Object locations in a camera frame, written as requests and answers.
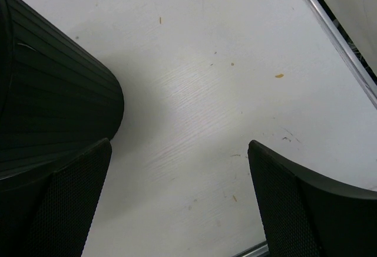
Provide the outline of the black plastic waste bin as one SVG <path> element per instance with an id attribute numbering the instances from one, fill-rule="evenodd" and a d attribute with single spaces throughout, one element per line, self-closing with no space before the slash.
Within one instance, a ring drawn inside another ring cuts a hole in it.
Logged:
<path id="1" fill-rule="evenodd" d="M 124 114 L 114 74 L 22 0 L 1 0 L 1 172 L 112 139 Z"/>

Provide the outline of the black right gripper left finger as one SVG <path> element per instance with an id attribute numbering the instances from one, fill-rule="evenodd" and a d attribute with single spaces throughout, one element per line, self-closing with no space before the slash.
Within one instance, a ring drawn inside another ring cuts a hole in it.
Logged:
<path id="1" fill-rule="evenodd" d="M 1 256 L 81 256 L 112 154 L 109 139 L 1 171 Z"/>

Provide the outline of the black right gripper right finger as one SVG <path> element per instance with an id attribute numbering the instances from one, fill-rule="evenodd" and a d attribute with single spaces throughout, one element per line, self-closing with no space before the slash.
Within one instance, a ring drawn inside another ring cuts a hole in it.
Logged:
<path id="1" fill-rule="evenodd" d="M 249 143 L 270 256 L 376 256 L 376 192 L 326 177 Z"/>

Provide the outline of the aluminium frame rail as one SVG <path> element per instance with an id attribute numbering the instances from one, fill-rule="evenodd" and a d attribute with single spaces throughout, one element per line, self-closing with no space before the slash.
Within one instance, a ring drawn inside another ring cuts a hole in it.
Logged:
<path id="1" fill-rule="evenodd" d="M 376 84 L 358 60 L 344 37 L 341 35 L 330 16 L 326 13 L 318 0 L 304 0 L 326 32 L 331 43 L 348 66 L 349 70 L 362 87 L 365 94 L 376 108 Z"/>

